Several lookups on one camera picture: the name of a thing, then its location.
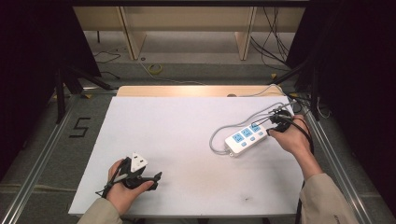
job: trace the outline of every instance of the white board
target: white board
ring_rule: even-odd
[[[279,102],[288,100],[283,96],[114,97],[69,214],[84,214],[99,197],[95,192],[106,184],[109,167],[132,152],[148,160],[143,176],[163,172],[163,177],[156,190],[134,202],[127,216],[295,214],[303,175],[274,138],[237,158],[217,155],[209,147],[217,128],[239,123]],[[224,149],[224,139],[239,129],[220,131],[213,146]]]

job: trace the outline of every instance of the beige sleeve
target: beige sleeve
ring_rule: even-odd
[[[302,221],[311,223],[359,223],[340,189],[326,174],[313,175],[300,193]]]
[[[84,216],[82,216],[78,223],[122,224],[122,220],[120,219],[119,212],[114,207],[114,205],[108,200],[100,198],[91,205],[91,207],[87,210]]]

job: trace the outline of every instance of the gray floor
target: gray floor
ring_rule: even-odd
[[[263,42],[266,35],[254,34]],[[123,36],[120,33],[102,33],[101,44],[96,43],[96,32],[87,32],[93,52],[109,51],[120,54],[111,63],[99,63],[101,71],[111,72],[120,79],[103,74],[102,80],[112,86],[122,85],[180,85],[180,81],[196,81],[206,85],[260,85],[271,80],[271,74],[281,75],[284,71],[265,66],[261,55],[254,49],[249,50],[246,61],[240,61],[236,44],[231,33],[149,33],[140,59],[131,61],[124,48]],[[283,34],[286,45],[290,44],[293,35]],[[274,43],[268,46],[277,52]],[[97,61],[107,61],[113,55],[102,53]],[[285,68],[273,60],[266,60],[273,66]],[[143,69],[142,63],[161,63],[163,71],[151,77]],[[106,116],[106,110],[115,92],[104,92],[89,82],[81,80],[87,88],[87,96],[72,96],[76,104],[66,122],[64,131],[52,151],[50,158],[38,179],[36,188],[29,197],[21,212],[18,223],[76,223],[77,217],[67,214],[73,201],[79,180],[91,155],[96,137]],[[294,80],[282,84],[284,91],[292,91]],[[14,161],[0,185],[0,214],[7,211],[16,196],[19,186],[23,184],[41,151],[46,146],[52,130],[55,128],[56,101],[51,99],[44,111],[35,131],[26,142],[26,147]],[[88,127],[84,137],[72,138],[71,135],[82,134],[75,130],[78,119],[84,119],[80,126]],[[340,159],[347,176],[363,201],[372,223],[396,223],[381,196],[375,189],[359,162],[353,157],[342,130],[334,118],[322,118],[320,124],[325,129],[336,155]],[[337,176],[328,160],[326,153],[315,139],[316,157],[323,167],[338,184]],[[293,223],[293,217],[270,217],[271,223]]]

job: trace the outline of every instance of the power strip socket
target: power strip socket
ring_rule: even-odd
[[[267,137],[266,129],[260,124],[251,124],[225,139],[230,156],[237,157]]]

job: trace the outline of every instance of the aluminum rail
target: aluminum rail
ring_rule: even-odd
[[[35,184],[37,183],[44,168],[46,167],[50,155],[52,154],[52,151],[55,149],[58,140],[64,130],[65,124],[67,124],[67,121],[69,121],[70,115],[77,102],[78,102],[78,96],[73,95],[70,98],[69,103],[66,107],[66,113],[64,114],[63,119],[59,124],[55,125],[55,128],[53,129],[49,137],[49,140],[47,141],[40,155],[38,156],[38,159],[35,162],[32,171],[26,177],[24,183],[21,185],[20,190],[18,191],[17,195],[15,196],[9,208],[7,209],[6,215],[2,219],[2,224],[11,224],[11,223],[13,224],[17,222],[18,218],[22,213],[24,206],[26,205],[30,195],[33,192]]]
[[[334,171],[335,178],[338,181],[341,191],[343,191],[346,200],[355,212],[356,218],[360,224],[371,224],[373,221],[370,219],[367,209],[365,208],[359,193],[356,191],[351,180],[349,179],[342,163],[338,159],[338,156],[334,152],[332,144],[329,141],[326,133],[324,132],[319,121],[316,121],[314,116],[309,112],[307,113],[308,123],[312,127],[312,131],[317,137],[331,167]]]

